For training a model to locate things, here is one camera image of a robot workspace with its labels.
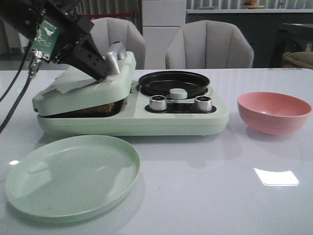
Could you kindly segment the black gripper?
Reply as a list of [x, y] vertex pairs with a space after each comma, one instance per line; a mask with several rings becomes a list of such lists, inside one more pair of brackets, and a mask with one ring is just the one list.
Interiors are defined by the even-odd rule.
[[52, 56], [46, 61], [71, 65], [95, 80], [101, 80], [109, 75], [110, 68], [90, 34], [93, 23], [88, 17], [72, 13], [79, 3], [79, 0], [43, 1], [40, 24], [47, 20], [60, 29]]

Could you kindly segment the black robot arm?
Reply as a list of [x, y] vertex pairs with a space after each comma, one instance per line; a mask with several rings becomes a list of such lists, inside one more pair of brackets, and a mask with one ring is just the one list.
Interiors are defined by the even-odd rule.
[[87, 16], [74, 16], [77, 0], [2, 0], [0, 18], [31, 42], [40, 23], [55, 26], [59, 36], [47, 62], [68, 64], [92, 78], [109, 76], [111, 68], [97, 49], [92, 36], [93, 22]]

